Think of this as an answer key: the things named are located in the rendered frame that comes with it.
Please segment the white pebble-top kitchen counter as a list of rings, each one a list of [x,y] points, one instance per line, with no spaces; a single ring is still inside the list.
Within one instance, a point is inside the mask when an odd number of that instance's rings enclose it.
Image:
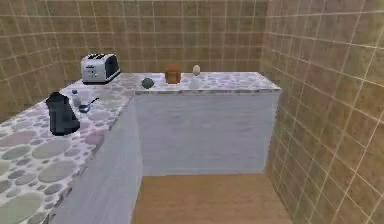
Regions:
[[[281,89],[257,72],[128,73],[61,93],[91,106],[76,132],[53,135],[45,102],[0,124],[0,224],[130,224],[145,176],[260,173]]]

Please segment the brown bread loaf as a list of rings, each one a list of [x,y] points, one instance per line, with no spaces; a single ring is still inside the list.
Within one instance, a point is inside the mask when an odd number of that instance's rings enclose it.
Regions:
[[[175,64],[167,66],[165,80],[168,84],[178,84],[181,81],[181,72]]]

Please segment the silver toaster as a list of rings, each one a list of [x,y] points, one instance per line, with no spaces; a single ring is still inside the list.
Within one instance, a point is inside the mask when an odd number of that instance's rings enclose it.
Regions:
[[[81,60],[81,77],[84,84],[105,84],[120,72],[115,54],[89,54]]]

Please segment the dark metal ladle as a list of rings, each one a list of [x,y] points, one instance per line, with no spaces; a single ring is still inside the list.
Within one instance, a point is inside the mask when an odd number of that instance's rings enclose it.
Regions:
[[[97,101],[97,100],[98,100],[98,98],[95,98],[95,99],[93,99],[91,102],[89,102],[88,104],[82,104],[82,105],[80,105],[80,106],[78,107],[79,112],[80,112],[80,113],[87,113],[87,112],[90,110],[91,105],[92,105],[95,101]]]

